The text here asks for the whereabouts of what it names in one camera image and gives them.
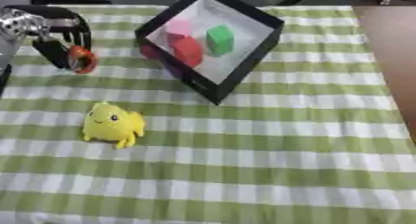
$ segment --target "green cube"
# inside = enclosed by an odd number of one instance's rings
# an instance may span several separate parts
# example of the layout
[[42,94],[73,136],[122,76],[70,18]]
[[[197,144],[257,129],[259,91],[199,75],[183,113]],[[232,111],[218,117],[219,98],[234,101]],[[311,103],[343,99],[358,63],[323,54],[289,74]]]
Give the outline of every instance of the green cube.
[[211,53],[222,56],[234,47],[234,34],[226,25],[219,25],[206,32],[206,44]]

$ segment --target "tablecloth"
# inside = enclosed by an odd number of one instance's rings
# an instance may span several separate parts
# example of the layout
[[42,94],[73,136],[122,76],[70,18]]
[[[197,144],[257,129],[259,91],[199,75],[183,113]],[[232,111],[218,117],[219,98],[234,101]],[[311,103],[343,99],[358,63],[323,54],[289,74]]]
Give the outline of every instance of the tablecloth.
[[[280,43],[220,106],[135,48],[163,7],[70,7],[97,69],[28,41],[0,99],[1,223],[415,223],[415,148],[351,7],[265,7]],[[106,100],[142,112],[116,151],[81,140]]]

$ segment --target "yellow plush toy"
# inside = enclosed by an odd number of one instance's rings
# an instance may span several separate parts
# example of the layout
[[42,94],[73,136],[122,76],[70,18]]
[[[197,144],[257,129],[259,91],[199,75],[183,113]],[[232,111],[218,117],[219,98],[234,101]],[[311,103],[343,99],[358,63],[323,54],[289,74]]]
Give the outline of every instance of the yellow plush toy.
[[127,112],[107,102],[96,103],[84,120],[84,140],[92,138],[118,141],[121,149],[136,143],[135,133],[143,137],[145,121],[138,112]]

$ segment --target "cube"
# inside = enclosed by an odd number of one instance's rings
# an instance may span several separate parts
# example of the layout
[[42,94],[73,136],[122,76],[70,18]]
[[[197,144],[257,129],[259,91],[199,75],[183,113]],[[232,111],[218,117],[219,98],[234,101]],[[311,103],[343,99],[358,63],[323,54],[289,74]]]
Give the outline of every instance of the cube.
[[202,62],[202,47],[191,36],[176,41],[172,44],[172,48],[175,56],[192,68]]
[[177,40],[190,36],[190,25],[187,20],[169,20],[166,23],[165,30],[170,46]]
[[226,25],[216,26],[206,32],[206,44],[214,56],[220,57],[232,51],[234,34]]

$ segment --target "table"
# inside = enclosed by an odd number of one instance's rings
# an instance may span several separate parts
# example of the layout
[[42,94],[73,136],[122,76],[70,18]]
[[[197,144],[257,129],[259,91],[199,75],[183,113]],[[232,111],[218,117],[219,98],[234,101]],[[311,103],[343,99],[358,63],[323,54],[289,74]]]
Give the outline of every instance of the table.
[[360,22],[370,39],[370,47],[397,106],[416,140],[416,9],[413,7],[356,7]]
[[[162,7],[77,7],[99,66],[31,46],[0,100],[4,223],[414,223],[416,150],[351,7],[265,7],[280,44],[216,107],[134,48]],[[131,149],[81,141],[107,100],[143,112]]]

